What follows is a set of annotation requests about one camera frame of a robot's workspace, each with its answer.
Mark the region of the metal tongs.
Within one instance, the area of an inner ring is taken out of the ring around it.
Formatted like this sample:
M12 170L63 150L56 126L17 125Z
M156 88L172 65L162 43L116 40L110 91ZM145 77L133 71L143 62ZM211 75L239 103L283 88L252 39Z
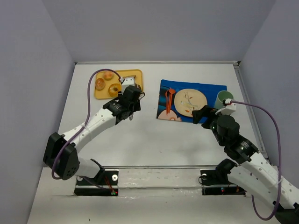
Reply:
M128 78L128 81L129 81L129 84L130 84L130 85L136 87L135 76L131 76L131 77L129 77L129 78ZM129 120L132 120L132 119L133 119L133 115L134 115L134 113L132 112L131 115L129 116Z

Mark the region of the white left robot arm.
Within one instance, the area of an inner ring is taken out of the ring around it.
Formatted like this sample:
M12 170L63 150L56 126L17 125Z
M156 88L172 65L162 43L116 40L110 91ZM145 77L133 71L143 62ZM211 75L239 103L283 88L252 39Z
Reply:
M123 94L104 104L94 116L89 117L87 123L63 134L53 133L48 139L43 162L59 179L80 176L99 183L104 177L104 167L94 159L80 158L78 153L100 133L140 111L142 94L141 89L130 85Z

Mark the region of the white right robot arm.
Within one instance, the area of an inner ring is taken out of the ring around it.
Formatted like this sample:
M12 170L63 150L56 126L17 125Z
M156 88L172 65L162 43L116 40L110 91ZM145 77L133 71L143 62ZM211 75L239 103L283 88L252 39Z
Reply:
M251 141L240 135L240 126L230 113L225 108L216 110L206 105L192 115L194 124L206 118L201 126L212 131L228 156L215 169L202 171L199 183L204 186L235 184L274 210L273 216L281 224L297 224L299 189Z

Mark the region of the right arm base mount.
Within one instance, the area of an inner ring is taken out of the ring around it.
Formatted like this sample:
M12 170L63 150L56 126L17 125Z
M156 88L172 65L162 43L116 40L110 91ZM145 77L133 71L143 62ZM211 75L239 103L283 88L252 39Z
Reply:
M237 164L230 159L225 159L214 169L200 171L198 178L202 186L203 196L222 196L222 195L246 195L246 191L238 185L229 182L228 174L236 168Z

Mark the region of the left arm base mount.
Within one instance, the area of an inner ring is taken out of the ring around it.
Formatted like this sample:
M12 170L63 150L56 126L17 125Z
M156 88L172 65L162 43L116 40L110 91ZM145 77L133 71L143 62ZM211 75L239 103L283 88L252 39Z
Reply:
M105 169L96 160L90 159L99 169L95 177L79 175L76 179L74 195L76 196L118 196L118 169Z

